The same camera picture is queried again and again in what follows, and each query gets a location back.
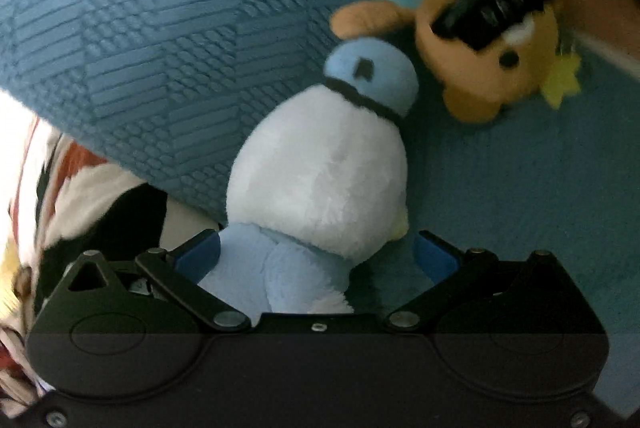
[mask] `white plush toy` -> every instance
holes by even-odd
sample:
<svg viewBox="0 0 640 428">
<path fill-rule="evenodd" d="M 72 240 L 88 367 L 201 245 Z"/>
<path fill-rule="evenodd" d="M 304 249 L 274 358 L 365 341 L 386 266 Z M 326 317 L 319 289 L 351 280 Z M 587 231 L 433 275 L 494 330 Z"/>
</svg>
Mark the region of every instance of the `white plush toy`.
<svg viewBox="0 0 640 428">
<path fill-rule="evenodd" d="M 398 123 L 418 93 L 411 61 L 361 38 L 337 47 L 324 74 L 242 146 L 220 259 L 199 283 L 254 324 L 263 312 L 353 312 L 350 270 L 408 229 Z"/>
</svg>

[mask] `blue hat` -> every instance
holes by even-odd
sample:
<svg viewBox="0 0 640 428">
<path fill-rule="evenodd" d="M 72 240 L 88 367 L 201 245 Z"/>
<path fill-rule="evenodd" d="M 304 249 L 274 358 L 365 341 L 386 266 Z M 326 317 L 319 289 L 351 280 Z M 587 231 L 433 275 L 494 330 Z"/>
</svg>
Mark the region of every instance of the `blue hat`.
<svg viewBox="0 0 640 428">
<path fill-rule="evenodd" d="M 348 83 L 402 118 L 418 96 L 418 77 L 411 60 L 377 38 L 340 44 L 324 63 L 324 75 Z"/>
</svg>

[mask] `screw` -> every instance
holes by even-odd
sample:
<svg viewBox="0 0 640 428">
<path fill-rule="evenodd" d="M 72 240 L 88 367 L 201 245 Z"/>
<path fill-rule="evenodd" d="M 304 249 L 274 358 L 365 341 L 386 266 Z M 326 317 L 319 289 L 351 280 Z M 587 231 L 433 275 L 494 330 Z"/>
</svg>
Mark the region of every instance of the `screw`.
<svg viewBox="0 0 640 428">
<path fill-rule="evenodd" d="M 62 412 L 49 412 L 45 419 L 51 428 L 65 428 L 66 426 L 66 417 Z"/>
<path fill-rule="evenodd" d="M 420 316 L 411 311 L 398 311 L 389 316 L 389 323 L 399 329 L 411 329 L 420 323 Z"/>
<path fill-rule="evenodd" d="M 246 321 L 246 316 L 239 311 L 223 311 L 213 317 L 213 323 L 224 329 L 237 329 Z"/>
<path fill-rule="evenodd" d="M 571 428 L 587 428 L 591 424 L 591 417 L 586 412 L 578 412 L 571 417 Z"/>
</svg>

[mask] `black band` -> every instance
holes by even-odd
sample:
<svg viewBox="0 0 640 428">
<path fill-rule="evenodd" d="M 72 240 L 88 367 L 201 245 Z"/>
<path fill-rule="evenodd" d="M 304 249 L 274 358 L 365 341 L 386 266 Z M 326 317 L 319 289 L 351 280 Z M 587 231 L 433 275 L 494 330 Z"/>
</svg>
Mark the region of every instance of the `black band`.
<svg viewBox="0 0 640 428">
<path fill-rule="evenodd" d="M 324 85 L 328 89 L 342 95 L 347 101 L 354 104 L 356 107 L 363 107 L 376 113 L 380 118 L 385 118 L 391 121 L 396 127 L 400 128 L 402 123 L 402 116 L 393 112 L 388 107 L 379 104 L 377 101 L 360 94 L 353 85 L 349 85 L 343 80 L 337 78 L 325 78 Z"/>
</svg>

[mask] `plush toy head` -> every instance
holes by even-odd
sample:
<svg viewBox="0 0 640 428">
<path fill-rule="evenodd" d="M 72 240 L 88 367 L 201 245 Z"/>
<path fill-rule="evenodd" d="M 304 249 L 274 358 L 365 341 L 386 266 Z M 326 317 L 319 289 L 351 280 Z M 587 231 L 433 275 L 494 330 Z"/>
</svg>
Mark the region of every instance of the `plush toy head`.
<svg viewBox="0 0 640 428">
<path fill-rule="evenodd" d="M 404 54 L 375 39 L 343 44 L 326 66 L 327 85 L 280 104 L 242 146 L 227 215 L 358 264 L 406 233 L 394 116 L 406 114 L 418 81 Z"/>
<path fill-rule="evenodd" d="M 416 44 L 443 82 L 449 112 L 460 121 L 491 121 L 503 104 L 538 91 L 556 58 L 558 25 L 551 7 L 528 15 L 489 47 L 476 52 L 461 40 L 444 40 L 431 23 L 453 0 L 422 0 L 416 14 Z"/>
</svg>

